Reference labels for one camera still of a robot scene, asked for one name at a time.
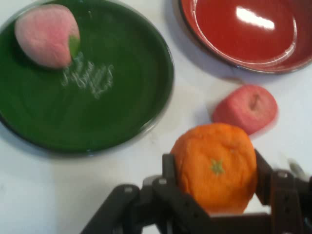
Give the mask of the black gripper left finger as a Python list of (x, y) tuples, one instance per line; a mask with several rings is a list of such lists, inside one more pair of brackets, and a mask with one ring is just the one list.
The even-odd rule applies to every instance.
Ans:
[(155, 224), (162, 234), (211, 234), (209, 216), (176, 185), (173, 154), (162, 156), (162, 175), (115, 187), (93, 215), (83, 234), (140, 234)]

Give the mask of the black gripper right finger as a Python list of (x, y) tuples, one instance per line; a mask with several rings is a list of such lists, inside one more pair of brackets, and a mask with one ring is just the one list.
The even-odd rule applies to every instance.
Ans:
[(273, 169), (255, 151), (256, 195), (271, 208), (271, 234), (310, 234), (312, 232), (312, 180), (303, 181), (291, 172)]

